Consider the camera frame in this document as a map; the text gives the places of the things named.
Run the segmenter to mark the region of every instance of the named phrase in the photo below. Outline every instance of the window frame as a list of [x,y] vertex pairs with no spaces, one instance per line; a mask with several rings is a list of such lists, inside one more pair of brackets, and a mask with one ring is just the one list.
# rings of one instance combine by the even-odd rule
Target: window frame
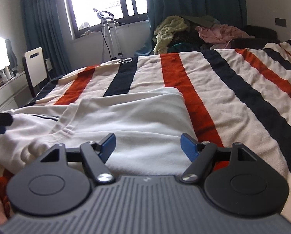
[[[149,20],[147,13],[143,13],[143,14],[139,14],[139,15],[137,14],[138,12],[137,12],[136,1],[135,0],[131,0],[131,1],[132,1],[132,6],[133,6],[133,9],[134,9],[134,14],[135,15],[129,16],[128,15],[128,10],[127,10],[126,0],[120,0],[122,12],[123,12],[123,17],[116,19],[116,21],[119,22],[119,23],[123,23],[123,24],[131,24],[131,23],[136,23],[136,22]],[[91,32],[99,32],[100,31],[101,24],[97,24],[97,25],[94,25],[94,26],[89,26],[87,28],[79,30],[78,27],[77,27],[77,24],[76,24],[76,17],[75,17],[75,14],[74,14],[72,0],[67,0],[67,4],[68,4],[68,13],[70,15],[70,19],[71,19],[71,23],[72,23],[72,27],[73,27],[73,32],[74,32],[74,35],[75,35],[76,39],[82,37],[82,35],[87,31],[91,31]]]

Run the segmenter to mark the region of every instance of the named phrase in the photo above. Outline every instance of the vanity table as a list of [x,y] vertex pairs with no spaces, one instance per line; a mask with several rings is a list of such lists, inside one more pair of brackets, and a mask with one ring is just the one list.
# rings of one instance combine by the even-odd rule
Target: vanity table
[[32,99],[24,71],[0,87],[0,112],[20,108]]

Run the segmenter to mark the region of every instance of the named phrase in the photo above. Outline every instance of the blue curtain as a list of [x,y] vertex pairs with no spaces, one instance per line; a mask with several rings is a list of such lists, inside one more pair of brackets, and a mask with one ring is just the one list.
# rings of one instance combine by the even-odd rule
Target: blue curtain
[[21,0],[28,50],[42,47],[53,65],[52,77],[72,71],[59,24],[56,0]]
[[[147,0],[151,38],[156,27],[168,16],[205,16],[210,15],[222,24],[242,28],[247,24],[245,0]],[[151,52],[152,41],[149,38],[145,46],[136,55]]]

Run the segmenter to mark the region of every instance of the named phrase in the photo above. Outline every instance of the bed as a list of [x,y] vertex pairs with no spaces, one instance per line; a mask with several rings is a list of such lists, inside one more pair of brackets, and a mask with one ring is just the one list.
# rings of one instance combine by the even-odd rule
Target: bed
[[[282,215],[291,222],[291,40],[262,50],[171,53],[81,68],[52,80],[28,106],[66,106],[161,87],[183,95],[198,141],[220,147],[242,142],[285,177],[290,193]],[[14,172],[10,161],[0,153],[2,198]]]

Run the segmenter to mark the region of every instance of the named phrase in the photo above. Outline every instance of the pile of clothes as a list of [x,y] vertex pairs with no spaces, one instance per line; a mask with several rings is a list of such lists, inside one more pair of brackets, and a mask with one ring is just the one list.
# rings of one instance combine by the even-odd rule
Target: pile of clothes
[[230,41],[250,36],[212,16],[169,16],[154,31],[154,54],[229,49]]

